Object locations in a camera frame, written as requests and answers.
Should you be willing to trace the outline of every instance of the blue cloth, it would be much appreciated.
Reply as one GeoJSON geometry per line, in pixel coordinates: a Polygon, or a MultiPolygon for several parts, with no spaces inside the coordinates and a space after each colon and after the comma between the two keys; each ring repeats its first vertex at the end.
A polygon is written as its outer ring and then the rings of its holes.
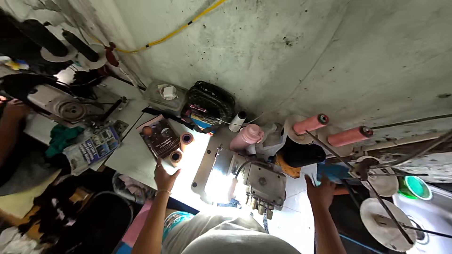
{"type": "Polygon", "coordinates": [[[132,248],[124,242],[121,242],[121,247],[119,247],[116,254],[130,254],[132,252],[132,248]]]}
{"type": "Polygon", "coordinates": [[[193,219],[195,215],[188,213],[188,212],[173,212],[165,219],[165,222],[163,223],[163,237],[162,242],[165,240],[168,233],[173,229],[177,224],[183,222],[183,221],[189,221],[193,219]]]}

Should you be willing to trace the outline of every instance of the pink thread spool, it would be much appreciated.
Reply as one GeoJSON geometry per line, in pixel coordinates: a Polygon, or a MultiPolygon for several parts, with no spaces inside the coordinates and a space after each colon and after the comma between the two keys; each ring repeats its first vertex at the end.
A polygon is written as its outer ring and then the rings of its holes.
{"type": "Polygon", "coordinates": [[[259,125],[250,124],[240,130],[229,144],[229,149],[234,152],[245,150],[249,145],[261,142],[263,137],[264,132],[259,125]]]}
{"type": "Polygon", "coordinates": [[[328,143],[335,147],[352,144],[373,136],[373,130],[366,126],[356,127],[328,136],[328,143]]]}
{"type": "Polygon", "coordinates": [[[297,122],[293,125],[293,130],[296,134],[301,135],[305,134],[307,131],[313,131],[320,127],[323,127],[328,124],[330,119],[325,114],[318,114],[316,116],[310,117],[304,121],[297,122]]]}

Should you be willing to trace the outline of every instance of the black bag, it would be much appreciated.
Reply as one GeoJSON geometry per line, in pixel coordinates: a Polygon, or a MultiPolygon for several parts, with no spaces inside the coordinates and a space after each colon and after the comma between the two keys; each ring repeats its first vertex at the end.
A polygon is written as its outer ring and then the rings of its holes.
{"type": "Polygon", "coordinates": [[[217,118],[229,122],[234,117],[234,97],[224,89],[198,81],[188,91],[188,106],[192,114],[211,125],[220,125],[217,118]]]}

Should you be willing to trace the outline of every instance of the black thread spool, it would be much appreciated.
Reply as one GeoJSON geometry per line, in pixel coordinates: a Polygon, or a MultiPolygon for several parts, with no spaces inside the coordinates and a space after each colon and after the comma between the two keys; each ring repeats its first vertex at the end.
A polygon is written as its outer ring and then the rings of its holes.
{"type": "Polygon", "coordinates": [[[63,57],[69,53],[67,47],[43,24],[35,19],[27,19],[20,24],[20,30],[39,46],[52,55],[63,57]]]}
{"type": "Polygon", "coordinates": [[[63,31],[63,37],[72,45],[74,48],[77,49],[80,54],[84,55],[86,59],[90,60],[91,62],[97,62],[99,61],[99,54],[96,53],[92,48],[90,48],[88,45],[86,45],[82,40],[80,40],[75,34],[64,30],[63,31]]]}

